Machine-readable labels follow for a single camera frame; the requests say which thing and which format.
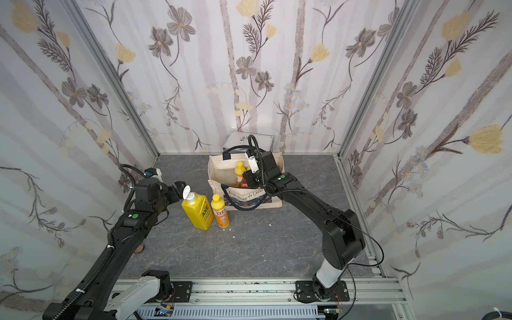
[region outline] cable tie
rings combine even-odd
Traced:
[[[499,318],[503,318],[503,315],[501,314],[500,310],[498,310],[498,308],[494,307],[493,310],[499,313],[499,315],[500,315]]]

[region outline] yellow flower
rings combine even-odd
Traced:
[[[62,32],[62,31],[57,31],[55,33],[57,34],[57,38],[59,38],[60,42],[64,45],[64,47],[69,48],[69,46],[70,46],[69,35],[66,32]]]
[[[122,44],[116,45],[116,54],[117,58],[122,63],[132,62],[133,59],[135,59],[135,52],[132,52],[130,49],[123,46]]]
[[[96,141],[98,141],[98,143],[105,143],[105,141],[107,141],[107,139],[110,139],[111,137],[112,137],[111,131],[103,131],[102,130],[99,132],[98,139],[96,139]]]
[[[37,19],[23,2],[16,1],[12,9],[12,25],[23,32],[34,32],[37,30]]]
[[[237,11],[244,17],[252,17],[258,10],[257,0],[242,0],[237,5]]]
[[[329,51],[327,51],[327,48],[324,45],[320,44],[316,45],[316,47],[313,49],[310,59],[312,62],[320,62],[328,56]]]
[[[267,36],[267,38],[272,38],[273,36],[275,36],[275,33],[277,31],[278,29],[274,25],[267,24],[267,28],[265,29],[265,35]]]
[[[384,142],[384,129],[380,125],[375,127],[375,131],[370,134],[370,139],[377,138],[378,142]]]
[[[470,18],[470,12],[466,11],[461,15],[456,15],[450,20],[446,21],[441,30],[441,35],[446,41],[455,40],[459,34],[466,28],[467,22]]]
[[[460,60],[459,58],[455,58],[446,69],[444,75],[446,77],[453,77],[454,75],[458,74],[461,70],[462,67],[460,66]]]
[[[497,154],[501,152],[502,133],[499,125],[489,125],[473,133],[467,143],[477,152]]]
[[[247,102],[245,102],[245,101],[238,102],[237,103],[237,108],[238,109],[245,109],[247,111],[251,111],[252,110],[252,106],[250,104],[248,104]]]

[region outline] printed flower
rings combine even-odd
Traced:
[[[424,146],[416,147],[416,158],[419,162],[423,162],[426,159],[426,148]]]
[[[404,108],[409,109],[409,107],[412,105],[411,97],[414,96],[416,93],[416,89],[418,86],[414,85],[411,81],[406,82],[402,87],[402,92],[399,92],[396,97],[398,98],[398,101],[396,102],[397,108]]]
[[[377,31],[377,36],[379,37],[387,37],[393,29],[393,25],[395,24],[396,17],[398,16],[399,9],[395,7],[390,14],[388,14],[388,24],[380,25],[379,31]]]
[[[347,50],[347,58],[351,58],[355,53],[357,53],[359,57],[364,56],[366,48],[371,47],[375,43],[375,30],[366,30],[366,28],[364,28],[359,35],[355,37],[355,40],[357,41],[356,44],[347,46],[345,49]]]
[[[133,59],[135,59],[135,52],[131,51],[122,44],[116,45],[116,55],[117,59],[122,63],[132,62]]]
[[[69,40],[69,35],[66,32],[62,32],[62,31],[57,31],[55,33],[57,34],[57,38],[64,45],[64,47],[69,48],[69,46],[71,45],[71,42]]]
[[[258,75],[256,76],[255,81],[259,83],[258,91],[265,88],[267,91],[272,91],[272,87],[274,84],[270,82],[270,75],[268,74],[268,71],[265,72],[258,72]]]
[[[459,58],[453,59],[452,63],[448,66],[446,71],[444,72],[444,75],[446,77],[453,77],[454,75],[458,74],[462,70],[462,67],[460,65]]]
[[[273,36],[275,36],[277,31],[278,29],[274,25],[267,24],[267,27],[265,28],[265,36],[267,36],[267,38],[270,39]]]
[[[350,161],[352,163],[359,160],[359,152],[357,152],[357,149],[354,150],[354,152],[350,155]]]
[[[375,127],[375,131],[370,134],[370,139],[377,138],[378,142],[384,142],[384,129],[380,125]]]
[[[450,20],[446,21],[443,24],[443,28],[441,29],[441,35],[446,41],[455,40],[459,34],[464,30],[467,26],[467,22],[470,18],[470,12],[465,11],[461,15],[456,15]]]
[[[112,138],[111,131],[100,131],[96,141],[98,141],[98,143],[105,143],[105,141],[107,141],[110,138]]]
[[[361,168],[357,165],[352,169],[352,179],[354,180],[354,184],[358,185],[359,180],[362,178]]]
[[[242,0],[237,4],[237,11],[244,17],[252,17],[258,11],[258,1]]]
[[[14,2],[12,25],[27,33],[36,31],[38,27],[36,17],[21,1]]]
[[[423,197],[423,191],[421,190],[421,184],[411,184],[408,189],[409,192],[415,194],[418,198]]]
[[[322,45],[316,45],[316,47],[313,49],[313,52],[311,53],[311,57],[309,58],[312,62],[320,62],[327,58],[329,56],[329,51],[327,51],[327,48]]]
[[[68,77],[68,81],[62,83],[62,93],[69,97],[69,104],[78,104],[80,108],[83,107],[83,99],[87,98],[87,93],[84,88],[76,88],[76,82]]]
[[[477,152],[484,154],[498,154],[501,152],[501,127],[497,124],[489,125],[477,130],[462,142],[469,144]]]
[[[96,102],[98,104],[98,107],[101,109],[103,108],[103,103],[109,104],[109,99],[106,96],[106,93],[100,93],[100,89],[92,84],[89,89],[87,89],[87,92],[89,92],[89,99],[92,102]]]
[[[249,76],[254,77],[256,75],[256,68],[251,67],[252,57],[240,57],[237,60],[237,66],[239,67],[236,71],[237,74],[242,75],[242,79],[247,79]]]
[[[184,41],[189,42],[190,36],[188,35],[196,34],[196,30],[190,26],[190,23],[192,22],[192,16],[184,8],[180,7],[178,10],[176,10],[174,6],[170,6],[169,8],[170,9],[167,14],[172,20],[175,21],[169,22],[167,24],[169,33],[173,35],[180,34]]]
[[[160,53],[163,51],[167,56],[170,57],[169,46],[173,44],[173,40],[170,38],[167,33],[167,29],[155,27],[151,28],[151,39],[155,42],[152,45],[147,46],[150,49],[155,57],[159,57]]]
[[[414,113],[412,110],[407,110],[406,113],[402,114],[402,123],[398,126],[398,129],[403,130],[403,139],[413,136],[411,126],[416,125],[416,118],[418,118],[418,114]]]

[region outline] floral wallpaper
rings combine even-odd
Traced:
[[[130,185],[118,164],[154,156],[59,2],[0,8],[0,313],[33,319],[103,250]]]
[[[161,152],[337,152],[403,0],[78,0]]]
[[[511,14],[420,2],[342,156],[419,320],[510,307]]]

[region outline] leaf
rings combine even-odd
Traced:
[[[249,51],[256,52],[261,44],[258,31],[251,24],[245,24],[242,33],[245,37],[245,41],[249,44]]]

